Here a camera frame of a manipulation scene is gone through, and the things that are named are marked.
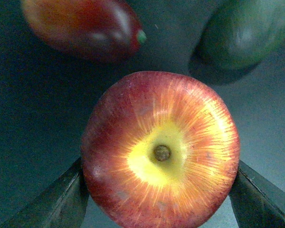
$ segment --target red apple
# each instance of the red apple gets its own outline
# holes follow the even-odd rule
[[[21,0],[33,32],[54,49],[115,63],[134,55],[145,34],[123,0]]]
[[[240,142],[219,95],[200,81],[143,71],[100,98],[82,136],[91,197],[124,228],[196,228],[227,197]]]

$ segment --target dark gray background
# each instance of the dark gray background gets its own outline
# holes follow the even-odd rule
[[[0,223],[79,157],[87,119],[109,86],[140,70],[190,75],[193,49],[222,3],[128,2],[148,40],[119,66],[98,66],[50,49],[30,32],[18,1],[0,2]],[[237,124],[241,159],[285,191],[285,42],[242,79],[211,87]],[[91,225],[114,227],[90,200],[82,228]],[[203,227],[238,227],[229,198]]]

